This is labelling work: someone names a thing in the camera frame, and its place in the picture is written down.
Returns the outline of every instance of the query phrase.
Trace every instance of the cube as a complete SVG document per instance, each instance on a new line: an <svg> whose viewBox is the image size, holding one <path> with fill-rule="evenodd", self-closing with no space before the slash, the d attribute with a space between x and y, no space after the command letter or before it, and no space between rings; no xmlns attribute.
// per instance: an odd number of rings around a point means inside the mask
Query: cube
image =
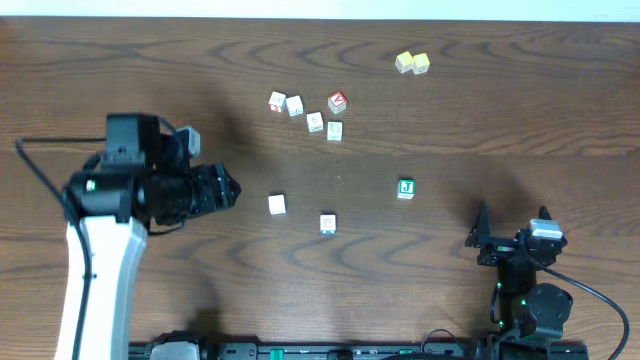
<svg viewBox="0 0 640 360"><path fill-rule="evenodd" d="M400 180L398 182L398 199L413 199L416 194L416 182L413 180Z"/></svg>
<svg viewBox="0 0 640 360"><path fill-rule="evenodd" d="M302 99L300 96L294 96L287 98L287 109L289 109L289 116L296 116L303 113Z"/></svg>
<svg viewBox="0 0 640 360"><path fill-rule="evenodd" d="M342 141L342 123L339 121L329 121L327 123L327 140Z"/></svg>
<svg viewBox="0 0 640 360"><path fill-rule="evenodd" d="M429 70L429 65L431 62L427 54L422 53L413 57L413 73L415 75L426 73Z"/></svg>
<svg viewBox="0 0 640 360"><path fill-rule="evenodd" d="M324 123L322 122L322 114L319 112L313 114L307 114L307 125L309 125L309 132L316 132L324 130Z"/></svg>
<svg viewBox="0 0 640 360"><path fill-rule="evenodd" d="M269 196L269 212L271 215L287 213L287 208L284 204L284 195Z"/></svg>
<svg viewBox="0 0 640 360"><path fill-rule="evenodd" d="M269 99L269 109L275 112L282 112L282 109L284 108L284 99L286 98L287 95L285 94L275 91L272 92L271 98Z"/></svg>
<svg viewBox="0 0 640 360"><path fill-rule="evenodd" d="M413 68L413 56L411 56L411 53L405 51L398 55L396 57L396 68L398 68L401 74L411 70Z"/></svg>
<svg viewBox="0 0 640 360"><path fill-rule="evenodd" d="M323 235L333 235L336 233L335 215L320 215L320 233Z"/></svg>
<svg viewBox="0 0 640 360"><path fill-rule="evenodd" d="M347 98L344 94L338 91L337 93L329 96L329 108L334 114L341 112L347 108Z"/></svg>

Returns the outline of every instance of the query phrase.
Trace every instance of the wood grain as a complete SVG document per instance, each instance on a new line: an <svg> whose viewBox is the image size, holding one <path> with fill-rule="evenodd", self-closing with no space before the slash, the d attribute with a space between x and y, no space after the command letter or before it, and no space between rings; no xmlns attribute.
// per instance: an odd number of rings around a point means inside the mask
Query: wood grain
<svg viewBox="0 0 640 360"><path fill-rule="evenodd" d="M396 54L426 51L424 76ZM268 111L271 91L344 123L341 143ZM339 115L326 99L349 99ZM269 341L418 340L488 324L495 271L464 238L479 201L505 235L549 207L554 268L611 295L640 357L640 27L627 24L8 18L0 21L1 359L50 358L66 282L60 209L21 164L24 135L99 136L105 115L161 114L243 186L236 208L153 239L132 339L197 329ZM58 183L90 146L32 147ZM401 176L417 181L395 198ZM283 192L288 214L267 196ZM338 235L318 235L323 211ZM565 338L602 359L622 333L575 298Z"/></svg>

